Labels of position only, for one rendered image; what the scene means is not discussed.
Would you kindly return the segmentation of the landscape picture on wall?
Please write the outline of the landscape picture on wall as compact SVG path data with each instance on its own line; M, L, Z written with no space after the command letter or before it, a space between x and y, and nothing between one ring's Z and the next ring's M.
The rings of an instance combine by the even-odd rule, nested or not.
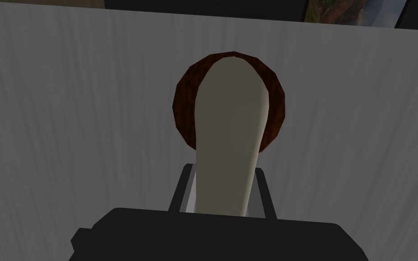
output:
M304 22L394 28L407 0L307 0Z

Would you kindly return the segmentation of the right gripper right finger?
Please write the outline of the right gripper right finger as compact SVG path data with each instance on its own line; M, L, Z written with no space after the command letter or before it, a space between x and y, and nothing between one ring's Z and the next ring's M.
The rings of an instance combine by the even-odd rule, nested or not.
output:
M261 168L255 169L246 217L277 219L265 174Z

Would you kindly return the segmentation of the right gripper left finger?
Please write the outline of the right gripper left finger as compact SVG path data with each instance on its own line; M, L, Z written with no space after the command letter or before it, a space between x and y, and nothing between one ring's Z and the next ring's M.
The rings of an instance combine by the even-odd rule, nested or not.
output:
M182 169L172 200L170 202L170 206L168 208L169 212L186 212L191 188L193 186L194 175L194 164L186 164Z

